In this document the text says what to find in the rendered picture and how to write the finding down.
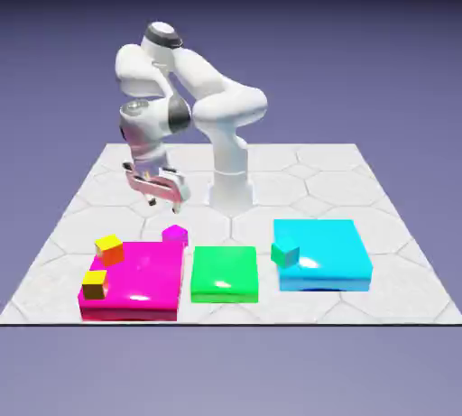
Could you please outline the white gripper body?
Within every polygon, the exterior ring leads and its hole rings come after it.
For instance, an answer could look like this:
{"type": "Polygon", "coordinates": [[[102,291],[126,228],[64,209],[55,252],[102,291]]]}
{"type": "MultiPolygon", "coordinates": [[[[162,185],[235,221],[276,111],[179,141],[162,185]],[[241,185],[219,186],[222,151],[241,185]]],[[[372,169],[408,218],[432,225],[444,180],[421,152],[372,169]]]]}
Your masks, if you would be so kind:
{"type": "Polygon", "coordinates": [[[132,167],[124,167],[130,187],[155,199],[164,199],[172,204],[182,204],[190,197],[185,177],[177,170],[160,168],[159,174],[149,180],[138,175],[132,167]]]}

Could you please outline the small magenta cube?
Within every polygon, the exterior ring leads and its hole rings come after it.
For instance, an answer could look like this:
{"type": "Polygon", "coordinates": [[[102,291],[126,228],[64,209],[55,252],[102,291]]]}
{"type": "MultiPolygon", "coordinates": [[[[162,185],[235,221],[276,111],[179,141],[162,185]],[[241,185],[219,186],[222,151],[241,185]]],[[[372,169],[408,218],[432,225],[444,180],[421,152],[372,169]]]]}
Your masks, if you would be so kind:
{"type": "Polygon", "coordinates": [[[162,241],[163,242],[179,242],[182,243],[184,246],[189,245],[189,232],[187,229],[178,226],[172,225],[165,228],[162,231],[162,241]]]}

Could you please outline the small yellow cube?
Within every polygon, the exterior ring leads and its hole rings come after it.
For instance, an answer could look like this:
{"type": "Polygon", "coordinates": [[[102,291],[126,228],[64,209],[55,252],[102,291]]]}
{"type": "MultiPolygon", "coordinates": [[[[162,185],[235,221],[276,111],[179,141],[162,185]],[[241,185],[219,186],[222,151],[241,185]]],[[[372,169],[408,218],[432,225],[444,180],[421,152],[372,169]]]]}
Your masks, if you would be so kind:
{"type": "Polygon", "coordinates": [[[100,237],[95,241],[98,260],[105,266],[121,263],[124,259],[123,242],[116,235],[100,237]]]}
{"type": "Polygon", "coordinates": [[[85,300],[103,300],[107,293],[107,271],[87,271],[81,289],[85,300]]]}

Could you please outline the small green cube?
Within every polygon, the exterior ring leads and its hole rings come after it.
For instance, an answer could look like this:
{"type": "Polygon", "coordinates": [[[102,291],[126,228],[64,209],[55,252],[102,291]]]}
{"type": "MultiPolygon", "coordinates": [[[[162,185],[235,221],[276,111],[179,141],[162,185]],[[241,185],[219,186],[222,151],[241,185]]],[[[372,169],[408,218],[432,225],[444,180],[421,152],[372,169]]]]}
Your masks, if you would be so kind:
{"type": "Polygon", "coordinates": [[[274,242],[271,247],[271,260],[281,268],[288,268],[300,260],[300,246],[291,242],[274,242]]]}

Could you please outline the large magenta box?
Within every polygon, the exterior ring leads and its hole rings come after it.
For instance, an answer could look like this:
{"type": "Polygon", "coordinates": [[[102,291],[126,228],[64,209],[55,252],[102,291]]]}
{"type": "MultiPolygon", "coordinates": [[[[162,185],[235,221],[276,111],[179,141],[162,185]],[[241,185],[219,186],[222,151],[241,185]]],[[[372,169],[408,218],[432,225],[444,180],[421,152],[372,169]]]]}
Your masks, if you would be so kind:
{"type": "Polygon", "coordinates": [[[125,242],[125,259],[105,267],[95,257],[91,271],[106,271],[106,296],[78,295],[86,321],[175,321],[180,301],[184,245],[179,242],[125,242]]]}

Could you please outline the large green box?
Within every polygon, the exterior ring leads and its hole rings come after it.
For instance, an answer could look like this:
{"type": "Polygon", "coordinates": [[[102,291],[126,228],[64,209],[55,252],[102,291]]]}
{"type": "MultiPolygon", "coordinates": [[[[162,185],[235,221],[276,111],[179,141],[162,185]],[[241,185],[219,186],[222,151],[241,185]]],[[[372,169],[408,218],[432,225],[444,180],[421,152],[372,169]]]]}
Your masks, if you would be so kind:
{"type": "Polygon", "coordinates": [[[190,278],[193,303],[257,303],[254,246],[196,246],[190,278]]]}

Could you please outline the large cyan box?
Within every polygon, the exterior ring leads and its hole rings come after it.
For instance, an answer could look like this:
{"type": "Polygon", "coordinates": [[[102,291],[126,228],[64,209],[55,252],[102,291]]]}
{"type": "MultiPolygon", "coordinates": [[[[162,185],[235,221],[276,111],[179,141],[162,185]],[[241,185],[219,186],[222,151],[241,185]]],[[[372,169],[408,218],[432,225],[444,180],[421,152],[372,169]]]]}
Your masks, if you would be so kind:
{"type": "Polygon", "coordinates": [[[276,219],[273,243],[300,246],[300,260],[278,265],[281,291],[368,291],[373,265],[351,219],[276,219]]]}

